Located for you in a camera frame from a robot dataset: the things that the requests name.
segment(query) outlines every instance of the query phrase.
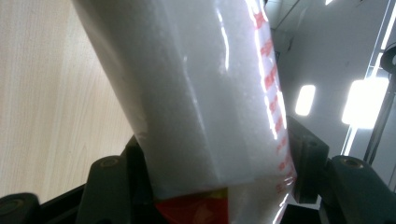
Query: wood grain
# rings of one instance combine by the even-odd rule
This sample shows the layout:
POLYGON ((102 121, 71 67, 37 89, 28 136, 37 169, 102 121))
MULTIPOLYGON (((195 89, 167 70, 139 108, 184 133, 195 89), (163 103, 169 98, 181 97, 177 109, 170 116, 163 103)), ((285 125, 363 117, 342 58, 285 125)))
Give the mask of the wood grain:
POLYGON ((0 1, 0 41, 0 197, 43 203, 133 133, 70 1, 0 1))

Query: plastic packaging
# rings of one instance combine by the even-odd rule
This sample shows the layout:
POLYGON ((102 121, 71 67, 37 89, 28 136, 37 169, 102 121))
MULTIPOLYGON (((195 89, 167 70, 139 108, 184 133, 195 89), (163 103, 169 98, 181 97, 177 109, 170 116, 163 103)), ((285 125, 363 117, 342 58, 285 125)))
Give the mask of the plastic packaging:
POLYGON ((74 5, 144 150, 156 197, 284 181, 292 164, 262 1, 74 5))

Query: plastic wrap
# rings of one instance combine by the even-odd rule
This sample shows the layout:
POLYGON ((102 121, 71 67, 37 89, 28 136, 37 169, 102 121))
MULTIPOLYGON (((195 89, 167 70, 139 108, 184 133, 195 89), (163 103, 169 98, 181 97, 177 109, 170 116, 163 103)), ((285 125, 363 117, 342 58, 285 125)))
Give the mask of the plastic wrap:
POLYGON ((156 197, 238 186, 231 188, 233 213, 236 194, 263 198, 290 178, 283 97, 262 1, 74 5, 144 150, 156 197))

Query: wooden surface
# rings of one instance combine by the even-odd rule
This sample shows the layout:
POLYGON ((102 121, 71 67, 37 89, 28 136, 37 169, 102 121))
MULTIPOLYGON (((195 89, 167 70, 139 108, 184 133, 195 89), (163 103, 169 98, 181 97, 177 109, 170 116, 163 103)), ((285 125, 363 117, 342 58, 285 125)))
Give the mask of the wooden surface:
POLYGON ((45 202, 132 130, 70 1, 0 1, 0 41, 0 197, 45 202))

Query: light wood panel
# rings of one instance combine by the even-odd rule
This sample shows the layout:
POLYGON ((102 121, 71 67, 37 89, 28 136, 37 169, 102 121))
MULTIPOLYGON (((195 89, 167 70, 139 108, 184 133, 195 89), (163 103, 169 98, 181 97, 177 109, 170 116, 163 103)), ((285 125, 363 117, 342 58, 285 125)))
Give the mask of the light wood panel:
POLYGON ((56 197, 131 136, 71 2, 0 1, 0 197, 56 197))

